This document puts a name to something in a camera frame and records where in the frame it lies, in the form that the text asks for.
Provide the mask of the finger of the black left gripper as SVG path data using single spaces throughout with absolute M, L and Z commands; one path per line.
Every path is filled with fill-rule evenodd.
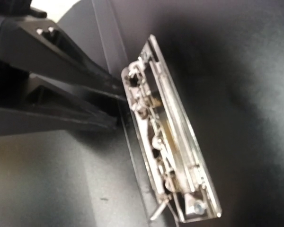
M 98 94 L 123 94 L 121 81 L 92 61 L 48 19 L 5 19 L 0 27 L 0 61 Z
M 0 87 L 0 137 L 34 132 L 112 131 L 115 110 L 102 108 L 44 80 Z

